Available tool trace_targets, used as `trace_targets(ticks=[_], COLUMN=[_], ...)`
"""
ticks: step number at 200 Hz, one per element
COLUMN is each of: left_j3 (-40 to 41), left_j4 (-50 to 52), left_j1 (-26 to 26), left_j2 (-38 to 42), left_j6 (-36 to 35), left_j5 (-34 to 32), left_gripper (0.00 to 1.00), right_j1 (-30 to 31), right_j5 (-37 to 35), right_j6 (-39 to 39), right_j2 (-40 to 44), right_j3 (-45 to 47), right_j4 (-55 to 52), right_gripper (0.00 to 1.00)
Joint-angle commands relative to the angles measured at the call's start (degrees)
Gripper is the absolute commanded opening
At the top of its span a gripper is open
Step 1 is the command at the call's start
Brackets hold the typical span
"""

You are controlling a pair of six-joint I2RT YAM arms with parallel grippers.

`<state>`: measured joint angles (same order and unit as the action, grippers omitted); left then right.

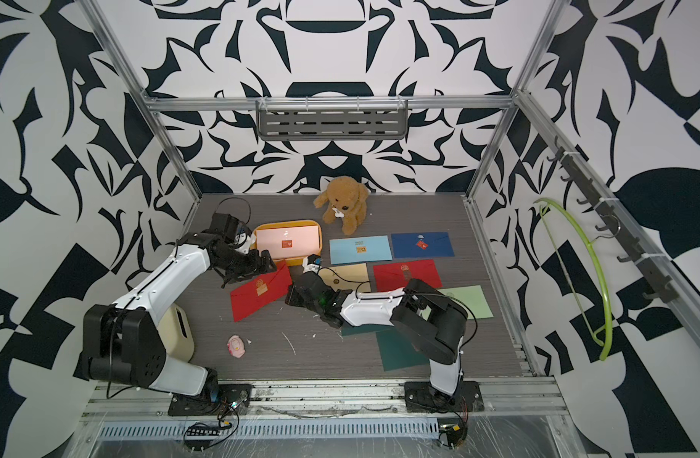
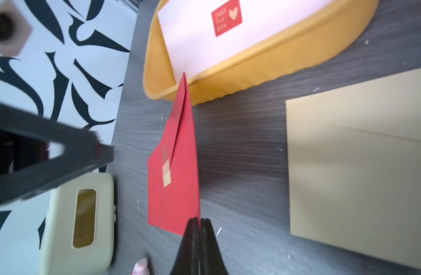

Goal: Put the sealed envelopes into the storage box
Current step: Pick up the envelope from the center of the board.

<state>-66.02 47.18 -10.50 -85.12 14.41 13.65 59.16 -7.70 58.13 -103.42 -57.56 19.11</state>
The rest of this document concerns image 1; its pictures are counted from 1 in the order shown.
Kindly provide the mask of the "yellow envelope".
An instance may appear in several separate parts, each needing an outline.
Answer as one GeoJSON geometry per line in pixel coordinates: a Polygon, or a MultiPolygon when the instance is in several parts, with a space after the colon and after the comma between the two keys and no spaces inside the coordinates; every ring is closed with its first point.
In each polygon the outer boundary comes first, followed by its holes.
{"type": "Polygon", "coordinates": [[[334,290],[357,290],[370,292],[371,284],[365,263],[322,267],[319,276],[334,290]]]}

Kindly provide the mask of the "pink envelope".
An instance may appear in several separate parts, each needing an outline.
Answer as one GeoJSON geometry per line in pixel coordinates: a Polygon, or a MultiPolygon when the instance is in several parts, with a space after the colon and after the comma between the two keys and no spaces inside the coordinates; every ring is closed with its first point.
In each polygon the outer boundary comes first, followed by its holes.
{"type": "Polygon", "coordinates": [[[256,248],[268,250],[274,259],[304,258],[321,251],[315,225],[256,230],[256,248]]]}

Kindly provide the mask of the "yellow plastic storage box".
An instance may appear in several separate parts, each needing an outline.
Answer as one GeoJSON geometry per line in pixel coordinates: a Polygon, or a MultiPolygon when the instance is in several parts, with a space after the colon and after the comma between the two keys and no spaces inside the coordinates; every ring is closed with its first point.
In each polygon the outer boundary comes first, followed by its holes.
{"type": "Polygon", "coordinates": [[[302,264],[311,255],[321,255],[322,231],[316,221],[283,221],[264,223],[254,229],[259,251],[267,250],[274,261],[285,261],[289,266],[302,264]]]}

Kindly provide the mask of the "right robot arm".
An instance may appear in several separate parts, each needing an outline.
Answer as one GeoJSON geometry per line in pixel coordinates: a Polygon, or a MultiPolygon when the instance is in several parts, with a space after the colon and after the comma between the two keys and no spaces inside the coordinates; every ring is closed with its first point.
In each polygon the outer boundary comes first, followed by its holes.
{"type": "Polygon", "coordinates": [[[358,292],[334,290],[319,274],[305,272],[289,287],[285,303],[314,311],[334,328],[395,328],[430,364],[429,381],[404,384],[409,411],[461,414],[480,396],[479,384],[464,380],[460,356],[471,313],[422,280],[387,292],[358,292]]]}

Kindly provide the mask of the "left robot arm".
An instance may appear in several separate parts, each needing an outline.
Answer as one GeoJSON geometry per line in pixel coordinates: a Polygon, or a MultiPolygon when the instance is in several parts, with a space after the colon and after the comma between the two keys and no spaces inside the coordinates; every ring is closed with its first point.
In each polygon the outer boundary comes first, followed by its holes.
{"type": "Polygon", "coordinates": [[[179,239],[168,259],[136,288],[85,314],[81,361],[92,380],[170,393],[172,416],[226,410],[216,371],[169,355],[158,326],[174,301],[199,276],[214,271],[223,284],[244,282],[277,269],[270,253],[254,247],[251,229],[229,214],[179,239]]]}

